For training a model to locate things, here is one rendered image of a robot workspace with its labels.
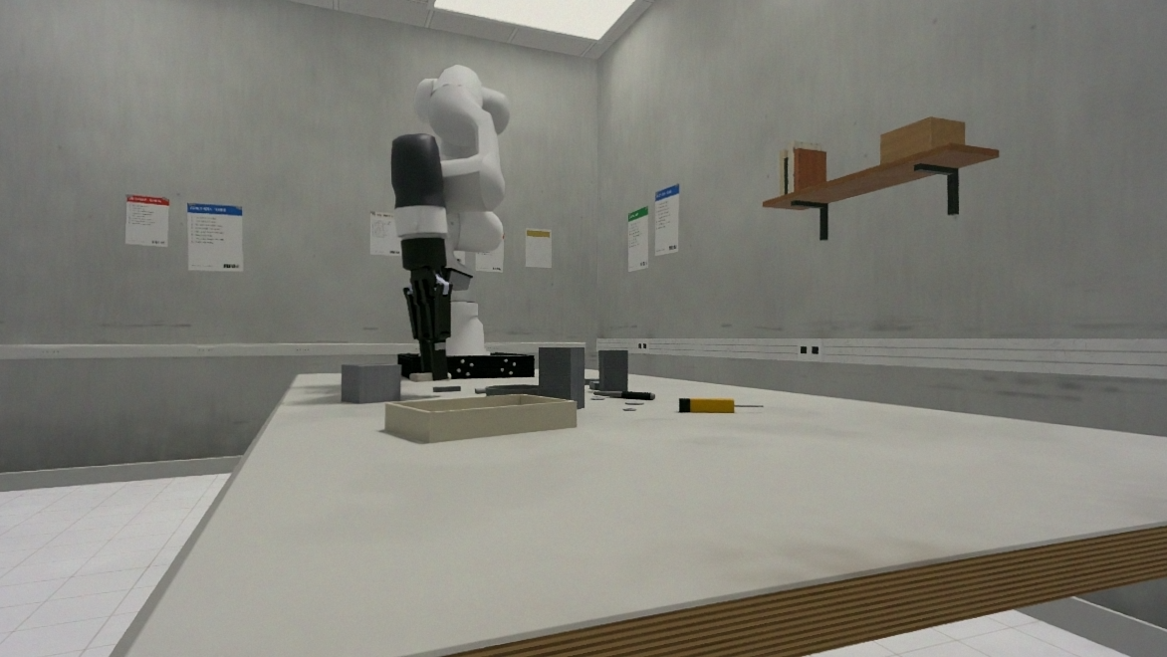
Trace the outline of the yellow pin with black cap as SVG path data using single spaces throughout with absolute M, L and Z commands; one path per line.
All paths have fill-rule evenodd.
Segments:
M 679 412 L 735 413 L 735 407 L 763 407 L 763 405 L 735 405 L 734 399 L 679 398 Z

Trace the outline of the beige shallow open tray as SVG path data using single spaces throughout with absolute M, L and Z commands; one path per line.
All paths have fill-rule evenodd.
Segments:
M 385 431 L 426 443 L 566 428 L 576 428 L 576 401 L 534 394 L 385 401 Z

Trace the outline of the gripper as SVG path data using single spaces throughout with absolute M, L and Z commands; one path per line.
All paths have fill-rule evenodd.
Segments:
M 452 282 L 445 282 L 445 238 L 400 240 L 401 266 L 411 271 L 404 289 L 413 338 L 418 338 L 422 373 L 432 380 L 448 379 L 446 338 L 452 336 Z

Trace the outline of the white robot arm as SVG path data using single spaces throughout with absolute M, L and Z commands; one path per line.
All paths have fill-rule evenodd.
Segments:
M 445 238 L 447 266 L 441 272 L 445 282 L 453 284 L 452 337 L 446 338 L 446 356 L 490 356 L 477 319 L 476 277 L 459 263 L 454 250 L 492 251 L 503 238 L 503 226 L 492 210 L 505 195 L 497 135 L 509 123 L 509 104 L 504 95 L 482 88 L 469 68 L 455 64 L 438 81 L 419 83 L 414 107 L 419 119 L 441 137 L 440 154 L 435 137 L 427 133 L 392 141 L 389 165 L 396 237 Z

